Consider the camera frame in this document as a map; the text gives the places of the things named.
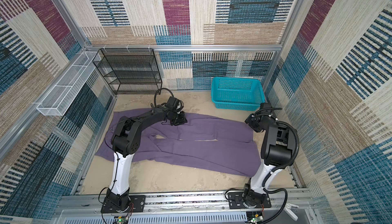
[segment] blue plastic basket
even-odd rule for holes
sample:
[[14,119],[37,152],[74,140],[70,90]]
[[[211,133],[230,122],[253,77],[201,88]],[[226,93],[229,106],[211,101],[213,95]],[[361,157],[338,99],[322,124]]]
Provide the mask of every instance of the blue plastic basket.
[[213,78],[211,98],[216,108],[246,111],[265,102],[260,81],[252,78]]

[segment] mesh shelf rack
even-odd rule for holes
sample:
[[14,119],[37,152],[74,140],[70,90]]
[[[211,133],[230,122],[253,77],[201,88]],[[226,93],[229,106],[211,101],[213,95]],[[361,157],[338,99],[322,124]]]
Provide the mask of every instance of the mesh shelf rack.
[[152,49],[100,49],[97,56],[93,63],[115,94],[154,94],[162,87]]
[[99,61],[95,51],[85,51],[43,98],[37,110],[44,116],[63,116],[72,104],[95,67],[93,60]]

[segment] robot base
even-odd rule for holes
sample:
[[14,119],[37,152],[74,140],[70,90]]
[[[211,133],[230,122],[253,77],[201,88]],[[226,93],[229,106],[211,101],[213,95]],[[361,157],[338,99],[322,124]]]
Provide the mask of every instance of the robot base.
[[130,211],[130,207],[132,206],[131,203],[133,203],[133,213],[137,212],[143,212],[144,210],[144,202],[145,202],[145,195],[131,195],[128,196],[129,202],[128,202],[128,207],[125,208],[125,210],[121,210],[119,207],[114,205],[111,201],[108,201],[107,198],[104,200],[104,204],[102,205],[101,208],[101,213],[103,214],[109,214],[109,213],[128,213]]
[[[244,204],[244,199],[242,197],[243,192],[229,192],[227,198],[229,199],[230,209],[247,209],[248,207]],[[271,208],[271,200],[267,194],[263,201],[264,208]],[[254,208],[262,208],[261,204],[257,204]]]

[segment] beige floor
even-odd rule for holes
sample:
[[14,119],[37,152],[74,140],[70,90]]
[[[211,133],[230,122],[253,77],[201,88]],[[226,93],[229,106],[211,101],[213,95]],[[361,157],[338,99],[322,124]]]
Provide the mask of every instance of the beige floor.
[[[210,92],[174,92],[174,96],[184,102],[184,111],[208,114],[223,119],[244,121],[249,111],[216,109],[211,101]],[[153,102],[153,95],[120,95],[114,111],[135,108],[148,108]],[[167,101],[168,93],[157,97],[157,104]],[[254,133],[254,140],[261,148],[264,133]],[[103,187],[108,187],[112,178],[113,162],[94,156],[81,194],[98,194]],[[249,178],[238,175],[165,164],[144,160],[132,162],[129,175],[130,192],[173,192],[197,190],[224,190],[231,187],[242,188]],[[271,187],[294,187],[294,182],[287,170],[280,172]]]

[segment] white clamp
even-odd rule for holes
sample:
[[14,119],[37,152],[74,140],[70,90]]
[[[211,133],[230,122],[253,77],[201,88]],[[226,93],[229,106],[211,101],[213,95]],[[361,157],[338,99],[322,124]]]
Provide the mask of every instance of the white clamp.
[[291,207],[299,208],[299,206],[298,206],[298,205],[295,205],[295,204],[290,204],[290,203],[287,203],[286,206],[285,206],[285,211],[286,211],[286,213],[287,213],[291,218],[293,218],[294,221],[296,221],[296,220],[298,220],[298,216],[297,216],[296,214],[294,214],[294,212],[291,210]]

